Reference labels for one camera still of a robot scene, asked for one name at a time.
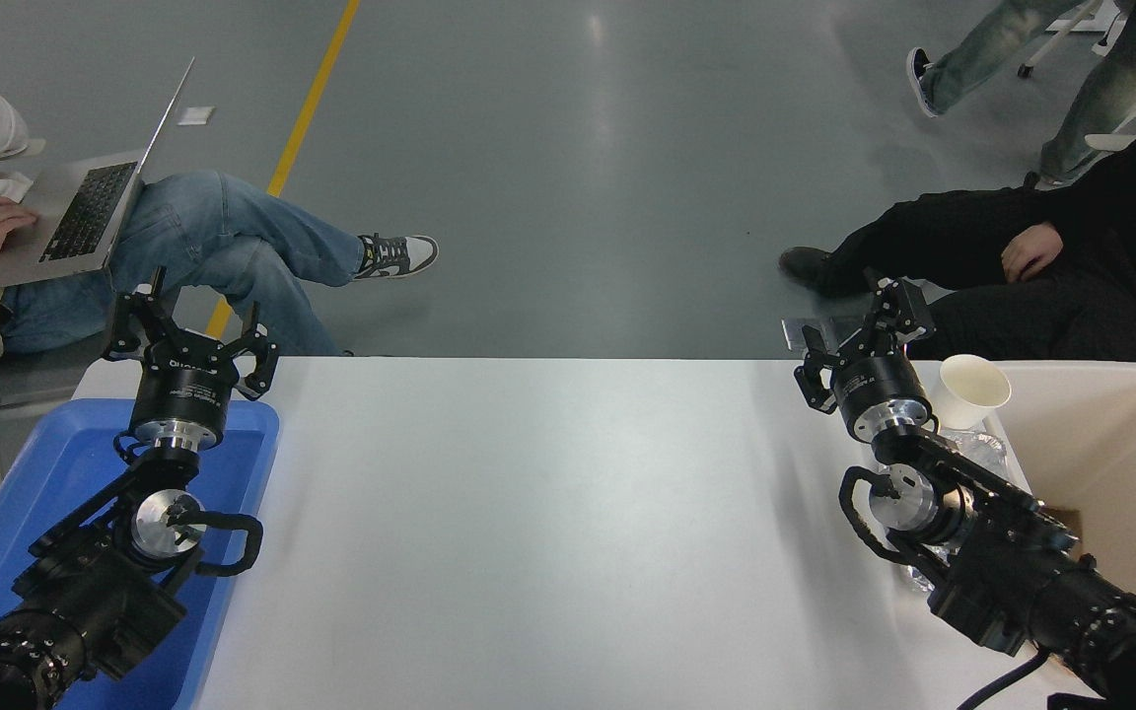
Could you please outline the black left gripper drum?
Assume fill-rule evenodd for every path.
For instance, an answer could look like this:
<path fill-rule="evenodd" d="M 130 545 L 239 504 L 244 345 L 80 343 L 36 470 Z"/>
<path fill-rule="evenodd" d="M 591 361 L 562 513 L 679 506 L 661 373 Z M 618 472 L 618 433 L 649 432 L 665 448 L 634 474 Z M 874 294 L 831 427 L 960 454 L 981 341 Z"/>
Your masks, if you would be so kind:
<path fill-rule="evenodd" d="M 186 421 L 203 431 L 224 431 L 231 392 L 239 378 L 222 342 L 179 331 L 144 346 L 143 378 L 131 414 L 131 427 Z"/>

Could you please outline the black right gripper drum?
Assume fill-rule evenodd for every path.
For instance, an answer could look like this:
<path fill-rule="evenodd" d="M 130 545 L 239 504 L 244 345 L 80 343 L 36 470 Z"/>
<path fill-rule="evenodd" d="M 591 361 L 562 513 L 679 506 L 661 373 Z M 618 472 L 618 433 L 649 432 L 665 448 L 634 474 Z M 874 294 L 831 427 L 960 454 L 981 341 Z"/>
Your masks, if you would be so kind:
<path fill-rule="evenodd" d="M 896 350 L 852 346 L 830 374 L 830 390 L 847 431 L 887 431 L 929 423 L 929 399 L 914 368 Z"/>

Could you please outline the person's left hand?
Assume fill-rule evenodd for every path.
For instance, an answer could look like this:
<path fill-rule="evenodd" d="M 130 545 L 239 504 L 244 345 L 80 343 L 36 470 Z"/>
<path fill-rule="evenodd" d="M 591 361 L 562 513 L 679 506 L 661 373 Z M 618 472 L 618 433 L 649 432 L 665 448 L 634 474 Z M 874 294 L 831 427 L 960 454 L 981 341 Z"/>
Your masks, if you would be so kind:
<path fill-rule="evenodd" d="M 1050 222 L 1020 231 L 1000 254 L 1006 283 L 1024 283 L 1037 277 L 1063 250 L 1063 239 Z"/>

